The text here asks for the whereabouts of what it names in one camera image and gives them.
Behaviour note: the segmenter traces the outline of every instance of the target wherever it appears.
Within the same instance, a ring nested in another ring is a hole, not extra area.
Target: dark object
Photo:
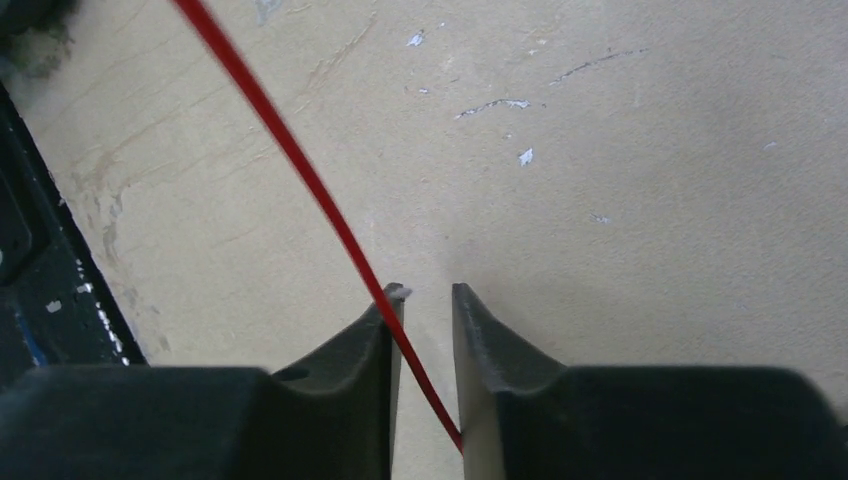
[[[33,365],[145,360],[0,87],[0,391]]]
[[[56,0],[0,0],[0,36],[18,34],[38,22]]]
[[[396,350],[372,306],[273,376],[36,369],[0,397],[0,478],[388,479]]]
[[[773,368],[565,367],[454,285],[465,478],[845,479],[836,419]]]

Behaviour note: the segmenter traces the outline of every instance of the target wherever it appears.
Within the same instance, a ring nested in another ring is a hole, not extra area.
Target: red string
[[[230,73],[230,76],[233,77],[233,80],[241,88],[248,102],[256,110],[262,121],[265,122],[265,126],[268,127],[271,135],[273,135],[277,143],[286,152],[286,155],[288,155],[289,161],[300,174],[303,183],[312,192],[315,201],[324,210],[327,220],[329,220],[330,224],[336,230],[336,234],[347,249],[348,255],[350,255],[351,260],[353,260],[354,265],[359,270],[359,275],[362,276],[365,286],[368,287],[368,291],[374,297],[377,309],[383,315],[383,319],[392,332],[395,343],[397,343],[398,348],[406,358],[407,363],[409,363],[409,369],[412,370],[412,375],[418,382],[418,386],[421,387],[421,391],[424,392],[424,396],[427,397],[427,401],[430,402],[430,406],[433,408],[436,416],[439,417],[439,421],[442,422],[442,426],[445,427],[445,430],[447,430],[448,435],[450,435],[461,454],[462,436],[459,430],[456,428],[453,420],[451,420],[442,401],[439,400],[439,396],[436,394],[436,390],[433,388],[430,379],[427,378],[427,373],[424,372],[421,360],[418,359],[418,355],[412,348],[412,344],[409,343],[409,338],[404,333],[403,326],[398,321],[394,310],[392,310],[392,306],[383,293],[383,289],[380,287],[374,271],[371,270],[371,266],[368,264],[362,248],[356,242],[353,232],[350,230],[347,222],[345,222],[344,217],[342,217],[330,192],[327,191],[324,183],[321,182],[318,173],[312,167],[312,164],[297,144],[288,127],[286,127],[282,116],[280,116],[271,104],[265,91],[259,85],[259,82],[241,59],[238,52],[236,52],[227,35],[221,30],[215,19],[212,18],[212,15],[203,2],[201,0],[173,1],[182,10],[189,22],[194,25],[197,33],[200,34],[209,46],[209,49],[218,57],[221,65]]]

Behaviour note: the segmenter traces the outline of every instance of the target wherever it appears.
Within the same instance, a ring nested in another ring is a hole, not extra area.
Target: blue mark
[[[32,355],[32,361],[35,363],[35,366],[42,367],[47,365],[47,356],[44,355],[44,351],[42,351],[41,347],[38,346],[38,343],[35,342],[35,335],[32,334],[32,330],[30,330],[26,319],[20,313],[15,312],[15,320],[18,321],[21,333],[24,334],[24,343],[29,349],[29,353]]]

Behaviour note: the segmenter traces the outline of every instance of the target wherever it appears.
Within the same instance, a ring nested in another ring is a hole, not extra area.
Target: scratched surface
[[[277,4],[214,2],[381,280],[414,289],[452,412],[467,281],[562,361],[788,365],[846,413],[844,2]],[[153,363],[279,367],[362,312],[167,2],[84,0],[63,25],[30,52],[50,68],[5,75]],[[404,375],[397,478],[460,478]]]

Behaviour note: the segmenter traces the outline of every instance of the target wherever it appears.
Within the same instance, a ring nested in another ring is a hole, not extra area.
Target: red cable
[[[418,359],[418,355],[412,348],[412,344],[409,343],[409,338],[407,338],[406,333],[403,331],[403,326],[398,321],[394,310],[392,310],[391,303],[389,303],[388,298],[383,293],[383,289],[377,281],[377,276],[371,270],[371,266],[368,264],[362,248],[356,242],[356,238],[353,236],[353,232],[350,230],[347,222],[345,222],[344,217],[342,217],[339,207],[336,206],[330,192],[327,191],[318,173],[312,167],[309,159],[306,158],[306,154],[303,153],[294,136],[288,127],[286,127],[282,116],[280,116],[271,104],[268,95],[265,94],[259,82],[256,81],[250,69],[241,59],[238,52],[236,52],[227,35],[221,30],[215,19],[212,18],[212,15],[203,2],[201,0],[173,0],[173,2],[182,10],[189,22],[194,25],[197,33],[200,34],[209,46],[209,49],[218,57],[221,65],[230,73],[230,76],[233,77],[233,80],[241,88],[242,93],[247,97],[247,101],[256,110],[256,113],[265,122],[265,126],[268,127],[271,135],[273,135],[274,139],[277,140],[277,143],[286,152],[286,155],[288,155],[289,161],[295,170],[297,170],[297,173],[300,174],[303,183],[312,192],[315,201],[324,210],[327,220],[329,220],[330,224],[336,230],[336,234],[347,249],[348,255],[350,255],[351,260],[353,260],[354,265],[359,270],[359,275],[365,282],[365,286],[368,287],[368,291],[374,297],[377,309],[383,315],[383,319],[392,332],[395,343],[397,343],[398,348],[406,358],[407,363],[409,363],[409,369],[412,370],[412,375],[418,382],[418,386],[421,387],[421,391],[424,392],[424,396],[427,397],[427,401],[430,402],[430,406],[436,412],[436,416],[439,417],[442,426],[445,427],[453,443],[456,444],[456,448],[459,449],[459,453],[462,454],[462,436],[453,423],[453,420],[451,420],[442,401],[439,400],[439,396],[436,394],[436,390],[433,388],[430,379],[427,378],[427,373],[421,365],[421,360]]]

